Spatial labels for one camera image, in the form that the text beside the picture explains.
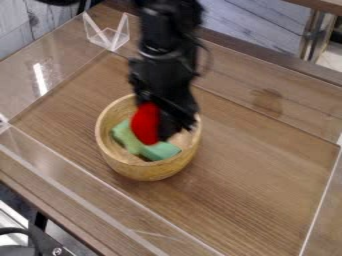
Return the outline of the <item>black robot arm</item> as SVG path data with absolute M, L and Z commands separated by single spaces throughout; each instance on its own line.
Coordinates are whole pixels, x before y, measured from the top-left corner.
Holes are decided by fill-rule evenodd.
M 197 0 L 133 0 L 140 21 L 139 56 L 128 61 L 128 81 L 137 111 L 131 129 L 147 145 L 196 126 L 199 111 L 191 93 L 200 41 Z

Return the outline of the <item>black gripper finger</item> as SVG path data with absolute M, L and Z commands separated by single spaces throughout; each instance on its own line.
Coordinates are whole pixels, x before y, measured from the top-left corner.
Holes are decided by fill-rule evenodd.
M 183 129 L 192 130 L 196 125 L 197 104 L 177 105 L 171 104 L 160 108 L 160 122 L 157 126 L 157 138 L 168 140 Z
M 140 106 L 141 104 L 151 101 L 151 92 L 147 90 L 144 85 L 132 84 L 132 92 L 135 94 L 135 102 L 136 105 Z

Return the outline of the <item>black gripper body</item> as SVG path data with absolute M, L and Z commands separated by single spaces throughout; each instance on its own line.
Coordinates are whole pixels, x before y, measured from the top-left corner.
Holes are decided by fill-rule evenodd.
M 177 105 L 196 103 L 189 89 L 196 60 L 195 53 L 187 53 L 179 59 L 160 61 L 132 58 L 128 61 L 128 82 L 131 85 L 144 85 L 152 94 Z

